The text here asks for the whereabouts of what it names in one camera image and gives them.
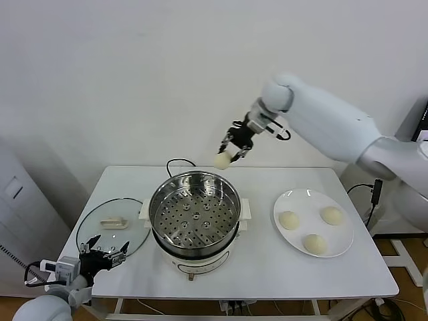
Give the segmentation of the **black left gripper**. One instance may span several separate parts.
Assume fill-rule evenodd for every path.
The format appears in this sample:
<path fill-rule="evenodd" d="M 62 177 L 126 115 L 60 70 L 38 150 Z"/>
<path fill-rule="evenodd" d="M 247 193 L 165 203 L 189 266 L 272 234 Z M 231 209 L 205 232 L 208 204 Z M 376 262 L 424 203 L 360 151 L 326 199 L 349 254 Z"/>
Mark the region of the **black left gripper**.
<path fill-rule="evenodd" d="M 100 238 L 101 235 L 95 235 L 87 242 L 80 244 L 80 275 L 84 277 L 88 285 L 94 284 L 94 278 L 98 272 L 110 271 L 113 266 L 122 264 L 127 257 L 129 241 L 120 249 L 107 253 L 92 249 Z"/>

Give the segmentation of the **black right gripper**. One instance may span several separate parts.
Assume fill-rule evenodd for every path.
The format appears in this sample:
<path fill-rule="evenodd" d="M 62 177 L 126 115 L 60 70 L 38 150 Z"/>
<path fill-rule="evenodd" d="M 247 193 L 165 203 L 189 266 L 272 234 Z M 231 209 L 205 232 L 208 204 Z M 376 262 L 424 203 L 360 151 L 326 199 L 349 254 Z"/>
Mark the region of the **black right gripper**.
<path fill-rule="evenodd" d="M 252 149 L 252 138 L 255 135 L 255 132 L 248 126 L 248 123 L 249 118 L 247 115 L 245 115 L 245 118 L 242 121 L 234 120 L 232 123 L 233 126 L 229 129 L 230 133 L 227 132 L 221 141 L 218 151 L 219 154 L 226 151 L 227 145 L 230 143 L 230 141 L 236 147 L 242 147 L 231 157 L 231 163 L 245 158 L 247 153 Z"/>

